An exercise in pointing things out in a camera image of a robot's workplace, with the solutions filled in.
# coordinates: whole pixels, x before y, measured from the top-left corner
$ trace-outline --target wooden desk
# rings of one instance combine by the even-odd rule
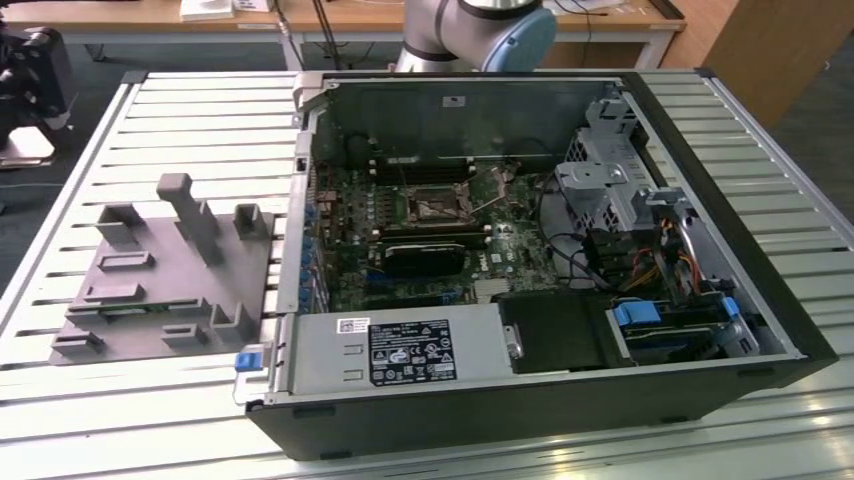
[[[311,2],[280,1],[296,51],[279,33],[272,13],[236,12],[235,18],[181,23],[180,0],[44,2],[13,5],[4,13],[12,28],[49,26],[62,32],[68,43],[76,44],[277,42],[283,45],[288,67],[296,69],[301,45],[323,41],[323,34]],[[666,19],[648,0],[630,0],[630,5],[635,7],[630,13],[611,9],[608,16],[590,17],[590,41],[615,46],[642,44],[635,66],[656,68],[674,33],[684,28],[684,21]],[[337,41],[401,41],[401,3],[381,5],[335,0],[325,6]],[[558,25],[558,42],[583,44],[588,41],[583,15],[559,15]]]

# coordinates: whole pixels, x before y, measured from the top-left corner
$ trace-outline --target metal frame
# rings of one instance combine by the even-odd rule
[[[281,72],[165,73],[151,74],[149,78],[179,80],[183,87],[197,88],[195,79],[251,80],[281,75]],[[751,394],[698,422],[323,463],[297,463],[285,458],[243,418],[243,410],[231,400],[235,377],[231,356],[196,357],[192,362],[131,362],[103,368],[17,365],[14,369],[0,368],[0,442],[4,445],[0,460],[12,475],[57,478],[100,474],[127,479],[247,480],[339,476],[355,480],[392,476],[554,480],[578,475],[603,480],[630,476],[682,480],[687,471],[696,480],[850,475],[854,469],[854,297],[846,294],[827,298],[815,295],[815,291],[823,288],[824,279],[848,290],[854,282],[846,280],[846,263],[815,263],[811,259],[816,253],[810,253],[819,248],[843,248],[850,242],[843,240],[843,232],[830,227],[834,219],[824,213],[823,195],[804,187],[807,183],[799,180],[803,174],[788,157],[780,155],[779,147],[762,129],[748,121],[738,103],[716,86],[707,84],[716,81],[703,80],[687,70],[643,72],[642,75],[671,118],[676,119],[676,126],[688,135],[700,161],[778,270],[787,272],[783,276],[791,282],[792,291],[803,297],[807,312],[842,355],[836,365],[784,389]],[[123,85],[111,102],[68,186],[0,300],[0,323],[18,310],[24,290],[49,271],[46,263],[52,258],[45,252],[52,249],[57,228],[66,221],[74,194],[89,188],[82,187],[82,177],[94,173],[94,157],[100,155],[105,137],[124,122],[121,112],[133,103],[131,90],[131,86]],[[189,105],[173,104],[172,115],[180,116]],[[241,102],[221,105],[232,108]],[[267,147],[239,148],[263,153]],[[209,151],[224,158],[236,147],[223,146]],[[656,164],[668,182],[675,181],[666,162],[656,159]],[[228,168],[239,164],[219,165]],[[755,173],[750,172],[767,172],[759,166],[774,165],[784,171],[791,168],[795,174],[783,177],[780,173],[772,178],[751,176]],[[743,178],[735,178],[735,166],[747,172]],[[774,197],[780,199],[779,205],[763,201]],[[803,199],[798,205],[814,207],[820,213],[800,208],[792,213],[792,199]],[[815,225],[818,220],[826,222],[826,229],[803,233],[787,231],[798,222]],[[66,253],[74,258],[77,255],[82,255],[82,260],[86,258],[85,250]],[[835,255],[844,259],[850,254],[846,251]],[[802,261],[810,268],[806,272]],[[0,356],[37,362],[46,353],[37,333],[48,320],[46,312],[24,325],[14,319],[14,328],[28,329],[29,336],[18,337],[25,342],[13,346],[5,341],[14,332],[5,328],[0,336]],[[265,390],[267,384],[251,382],[247,387]],[[128,448],[128,445],[144,445],[144,448]]]

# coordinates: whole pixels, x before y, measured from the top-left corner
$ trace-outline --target aluminum table surface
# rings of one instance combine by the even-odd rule
[[[293,74],[151,74],[119,89],[0,301],[0,477],[854,476],[851,227],[716,80],[687,71],[643,75],[840,355],[835,365],[698,422],[312,463],[285,458],[244,419],[233,355],[49,366],[50,340],[100,241],[90,225],[101,205],[133,202],[144,216],[169,215],[155,194],[164,172],[192,175],[192,193],[215,213],[256,202],[276,214],[263,330],[272,334]]]

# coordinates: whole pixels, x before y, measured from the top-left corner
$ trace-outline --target blue latch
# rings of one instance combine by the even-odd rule
[[[738,317],[740,310],[738,309],[738,303],[732,297],[723,297],[723,308],[730,318]]]
[[[616,317],[616,323],[619,323],[620,327],[626,325],[660,323],[662,321],[655,303],[650,301],[620,303],[614,309],[614,316]]]
[[[237,354],[237,358],[235,358],[235,371],[237,373],[259,372],[263,369],[260,352],[241,352]]]

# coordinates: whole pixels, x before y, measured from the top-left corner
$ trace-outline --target warning label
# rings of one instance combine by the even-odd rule
[[[371,325],[371,383],[377,387],[456,380],[447,320]]]

